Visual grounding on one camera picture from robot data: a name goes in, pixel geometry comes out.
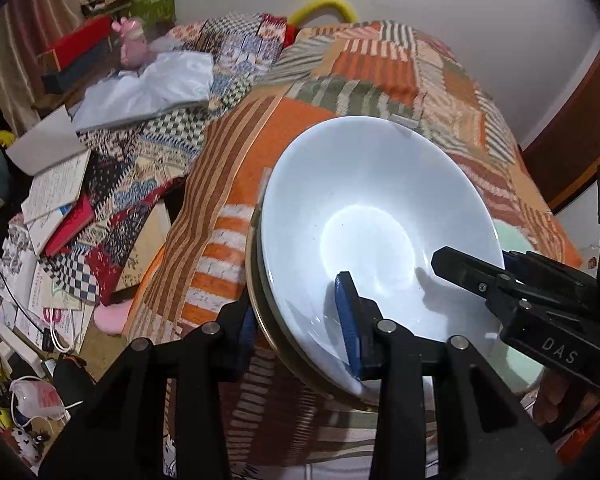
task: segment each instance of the yellow handle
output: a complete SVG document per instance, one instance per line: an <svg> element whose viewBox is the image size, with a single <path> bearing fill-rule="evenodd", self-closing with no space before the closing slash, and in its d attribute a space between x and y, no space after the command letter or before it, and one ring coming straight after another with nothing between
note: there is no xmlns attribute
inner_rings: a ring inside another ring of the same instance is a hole
<svg viewBox="0 0 600 480"><path fill-rule="evenodd" d="M323 7L333 7L336 9L342 15L345 23L355 23L358 20L355 11L345 0L312 0L301 9L296 10L286 22L289 25L297 27L309 15Z"/></svg>

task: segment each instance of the brown wooden furniture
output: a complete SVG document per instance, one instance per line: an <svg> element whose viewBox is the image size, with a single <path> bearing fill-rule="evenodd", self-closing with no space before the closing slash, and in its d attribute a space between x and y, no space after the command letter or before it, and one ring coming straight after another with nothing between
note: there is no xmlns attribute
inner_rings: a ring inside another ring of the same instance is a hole
<svg viewBox="0 0 600 480"><path fill-rule="evenodd" d="M554 213L596 179L600 164L600 52L576 91L522 157Z"/></svg>

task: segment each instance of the bedspread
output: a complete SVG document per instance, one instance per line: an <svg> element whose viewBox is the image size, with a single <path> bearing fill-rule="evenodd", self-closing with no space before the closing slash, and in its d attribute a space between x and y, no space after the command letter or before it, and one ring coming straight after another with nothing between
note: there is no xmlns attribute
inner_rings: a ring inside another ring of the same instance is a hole
<svg viewBox="0 0 600 480"><path fill-rule="evenodd" d="M157 118L79 134L92 149L85 188L94 221L67 251L41 259L68 293L109 304L144 222L157 200L189 173L209 122L233 108L280 56L286 19L229 14L170 30L184 49L214 56L207 107L179 108Z"/></svg>
<svg viewBox="0 0 600 480"><path fill-rule="evenodd" d="M313 124L391 114L417 121L417 132L458 164L493 218L515 226L540 253L580 263L500 111L447 46L394 22L307 28L240 105L206 128L184 207L127 335L165 342L215 319L244 287L246 234L263 172ZM263 338L242 381L223 385L222 412L233 462L372 454L376 415L317 395Z"/></svg>

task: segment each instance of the white bowl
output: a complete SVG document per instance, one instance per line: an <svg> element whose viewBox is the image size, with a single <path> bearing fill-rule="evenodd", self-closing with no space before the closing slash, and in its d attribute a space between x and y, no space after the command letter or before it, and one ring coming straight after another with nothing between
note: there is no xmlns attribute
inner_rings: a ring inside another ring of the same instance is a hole
<svg viewBox="0 0 600 480"><path fill-rule="evenodd" d="M438 341L462 334L489 354L498 319L482 298L435 276L430 260L450 246L503 267L493 223L458 166L412 130L369 117L312 126L276 163L261 227L280 317L348 392L378 398L377 382L361 383L349 371L333 298L341 270L383 317Z"/></svg>

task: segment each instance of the curtain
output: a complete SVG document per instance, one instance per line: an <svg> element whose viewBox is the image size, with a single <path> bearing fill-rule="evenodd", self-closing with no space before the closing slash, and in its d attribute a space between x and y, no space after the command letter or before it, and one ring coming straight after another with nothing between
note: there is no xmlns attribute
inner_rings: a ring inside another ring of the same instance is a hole
<svg viewBox="0 0 600 480"><path fill-rule="evenodd" d="M83 21L78 0L7 0L0 9L0 108L16 135L39 120L43 94L36 56Z"/></svg>

